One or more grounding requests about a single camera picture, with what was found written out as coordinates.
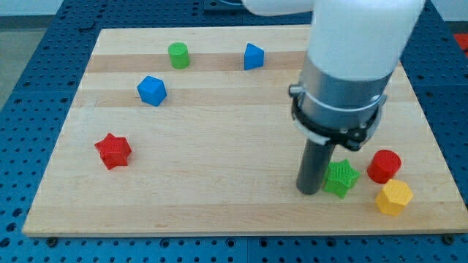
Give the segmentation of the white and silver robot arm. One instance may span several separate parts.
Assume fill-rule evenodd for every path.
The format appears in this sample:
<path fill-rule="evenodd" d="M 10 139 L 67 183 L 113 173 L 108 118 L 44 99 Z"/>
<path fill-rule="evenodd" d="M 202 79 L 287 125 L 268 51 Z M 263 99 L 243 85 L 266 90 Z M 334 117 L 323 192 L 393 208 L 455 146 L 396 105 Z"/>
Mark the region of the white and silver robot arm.
<path fill-rule="evenodd" d="M 312 13 L 298 83 L 289 87 L 296 126 L 317 145 L 359 150 L 373 135 L 384 90 L 423 0 L 243 0 L 261 16 Z"/>

